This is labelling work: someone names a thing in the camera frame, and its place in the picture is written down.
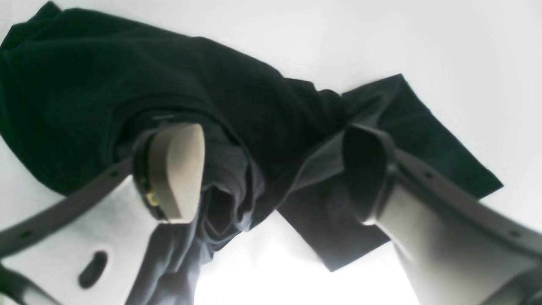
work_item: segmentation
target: folded cloth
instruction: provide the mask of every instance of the folded cloth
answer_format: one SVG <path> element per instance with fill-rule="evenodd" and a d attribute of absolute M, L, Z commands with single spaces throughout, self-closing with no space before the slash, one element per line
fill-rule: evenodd
<path fill-rule="evenodd" d="M 481 198 L 502 186 L 401 75 L 338 95 L 245 54 L 100 12 L 47 3 L 0 46 L 0 134 L 47 187 L 69 195 L 128 156 L 146 129 L 203 126 L 202 205 L 154 232 L 127 304 L 190 304 L 201 264 L 279 212 L 330 270 L 388 239 L 349 209 L 341 139 L 352 122 Z"/>

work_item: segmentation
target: white background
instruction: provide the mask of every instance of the white background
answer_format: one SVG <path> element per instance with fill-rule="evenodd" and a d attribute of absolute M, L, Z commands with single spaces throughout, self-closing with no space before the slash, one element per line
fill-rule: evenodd
<path fill-rule="evenodd" d="M 0 0 L 0 37 L 42 0 Z M 483 203 L 542 232 L 540 0 L 59 0 L 206 36 L 339 93 L 403 73 L 505 184 Z M 60 197 L 0 141 L 0 229 Z M 390 244 L 329 273 L 278 214 L 204 266 L 196 305 L 417 304 Z"/>

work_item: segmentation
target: clothing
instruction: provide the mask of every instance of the clothing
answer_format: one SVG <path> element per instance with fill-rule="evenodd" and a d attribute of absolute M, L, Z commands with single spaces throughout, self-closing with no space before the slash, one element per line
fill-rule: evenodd
<path fill-rule="evenodd" d="M 481 198 L 502 186 L 401 75 L 316 91 L 202 37 L 47 3 L 0 46 L 0 133 L 44 185 L 68 195 L 130 154 L 144 130 L 198 122 L 202 206 L 153 234 L 128 304 L 189 304 L 199 266 L 278 209 L 330 270 L 388 241 L 349 209 L 341 139 L 352 122 Z"/>

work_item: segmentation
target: black fabric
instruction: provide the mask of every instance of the black fabric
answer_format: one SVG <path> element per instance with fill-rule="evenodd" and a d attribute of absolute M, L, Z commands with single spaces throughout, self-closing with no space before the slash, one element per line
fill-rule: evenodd
<path fill-rule="evenodd" d="M 277 208 L 330 270 L 386 242 L 349 209 L 341 139 L 351 122 L 389 132 L 479 198 L 502 186 L 401 75 L 318 92 L 205 38 L 53 3 L 0 47 L 0 133 L 57 192 L 128 156 L 142 131 L 175 122 L 204 128 L 201 210 L 190 225 L 155 231 L 128 304 L 190 304 L 199 266 Z"/>

